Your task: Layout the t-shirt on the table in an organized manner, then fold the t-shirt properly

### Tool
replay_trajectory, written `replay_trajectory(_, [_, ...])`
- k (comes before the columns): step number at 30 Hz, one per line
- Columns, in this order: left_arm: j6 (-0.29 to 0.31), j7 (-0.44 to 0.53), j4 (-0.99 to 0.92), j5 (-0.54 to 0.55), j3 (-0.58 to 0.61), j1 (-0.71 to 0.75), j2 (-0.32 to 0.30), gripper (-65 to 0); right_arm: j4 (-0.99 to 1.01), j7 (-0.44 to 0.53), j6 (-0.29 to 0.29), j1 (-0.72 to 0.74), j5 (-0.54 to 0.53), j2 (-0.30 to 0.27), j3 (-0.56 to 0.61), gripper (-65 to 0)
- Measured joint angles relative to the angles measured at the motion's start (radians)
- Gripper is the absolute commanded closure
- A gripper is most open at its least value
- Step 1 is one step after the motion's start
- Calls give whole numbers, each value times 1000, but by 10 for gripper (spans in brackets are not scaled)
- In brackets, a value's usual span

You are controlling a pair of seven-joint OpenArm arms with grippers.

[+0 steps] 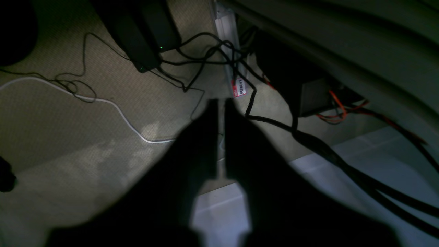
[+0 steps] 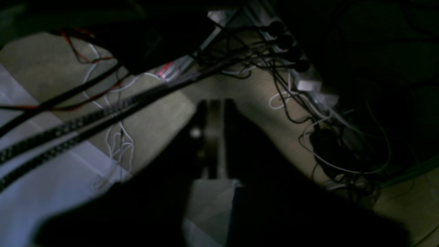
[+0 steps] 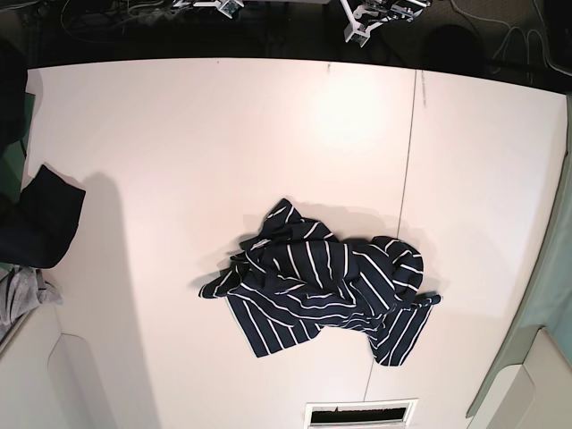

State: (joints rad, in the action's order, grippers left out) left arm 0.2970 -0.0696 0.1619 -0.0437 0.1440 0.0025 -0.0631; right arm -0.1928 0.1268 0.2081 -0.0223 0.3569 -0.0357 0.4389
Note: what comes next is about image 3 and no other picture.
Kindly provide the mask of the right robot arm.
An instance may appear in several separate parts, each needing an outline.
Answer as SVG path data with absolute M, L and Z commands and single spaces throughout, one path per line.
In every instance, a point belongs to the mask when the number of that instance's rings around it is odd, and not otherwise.
M 217 12 L 231 19 L 237 11 L 244 7 L 244 3 L 240 0 L 177 0 L 172 2 L 172 7 L 177 10 L 189 8 L 214 8 Z

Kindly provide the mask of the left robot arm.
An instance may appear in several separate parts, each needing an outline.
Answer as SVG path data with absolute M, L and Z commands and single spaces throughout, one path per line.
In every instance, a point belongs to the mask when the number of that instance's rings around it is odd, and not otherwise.
M 346 43 L 355 42 L 363 47 L 372 32 L 392 21 L 412 22 L 432 1 L 425 0 L 340 0 L 349 24 L 344 30 Z

